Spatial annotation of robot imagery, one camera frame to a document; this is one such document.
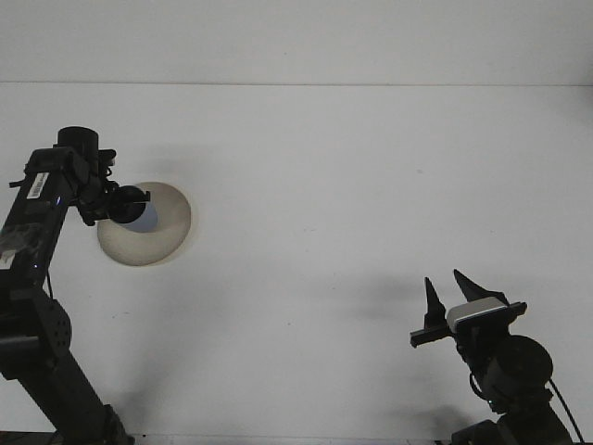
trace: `sticker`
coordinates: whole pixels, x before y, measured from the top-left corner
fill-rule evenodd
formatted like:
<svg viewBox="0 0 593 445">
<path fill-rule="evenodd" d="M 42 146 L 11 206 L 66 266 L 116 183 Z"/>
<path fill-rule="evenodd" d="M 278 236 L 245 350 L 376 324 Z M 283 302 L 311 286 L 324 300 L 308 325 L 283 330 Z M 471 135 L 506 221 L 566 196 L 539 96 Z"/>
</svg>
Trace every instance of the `sticker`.
<svg viewBox="0 0 593 445">
<path fill-rule="evenodd" d="M 12 266 L 12 261 L 15 259 L 17 251 L 15 249 L 5 250 L 0 255 L 0 270 L 7 271 Z"/>
<path fill-rule="evenodd" d="M 47 181 L 48 176 L 49 172 L 37 173 L 31 190 L 29 190 L 29 194 L 27 195 L 27 199 L 37 199 L 41 196 L 41 192 L 44 190 L 45 181 Z"/>
</svg>

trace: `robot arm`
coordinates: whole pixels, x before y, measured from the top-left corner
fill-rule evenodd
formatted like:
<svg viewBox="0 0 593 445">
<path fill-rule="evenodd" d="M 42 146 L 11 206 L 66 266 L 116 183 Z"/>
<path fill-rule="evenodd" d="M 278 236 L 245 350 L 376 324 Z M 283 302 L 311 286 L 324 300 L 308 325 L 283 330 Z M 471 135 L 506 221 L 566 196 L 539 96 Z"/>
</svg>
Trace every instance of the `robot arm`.
<svg viewBox="0 0 593 445">
<path fill-rule="evenodd" d="M 501 292 L 481 288 L 459 271 L 455 278 L 467 303 L 451 308 L 438 300 L 426 278 L 428 313 L 424 329 L 410 334 L 417 346 L 453 337 L 468 364 L 475 394 L 503 414 L 496 424 L 485 421 L 452 436 L 453 444 L 570 445 L 568 431 L 549 406 L 545 388 L 552 375 L 546 350 L 529 337 L 509 333 L 509 324 L 525 313 L 525 303 L 510 304 Z"/>
<path fill-rule="evenodd" d="M 98 149 L 94 131 L 60 130 L 57 144 L 33 151 L 25 178 L 12 184 L 19 192 L 0 232 L 0 372 L 25 387 L 67 444 L 132 440 L 69 352 L 69 317 L 43 290 L 70 206 L 93 225 L 149 199 L 119 197 L 107 178 L 114 158 Z"/>
</svg>

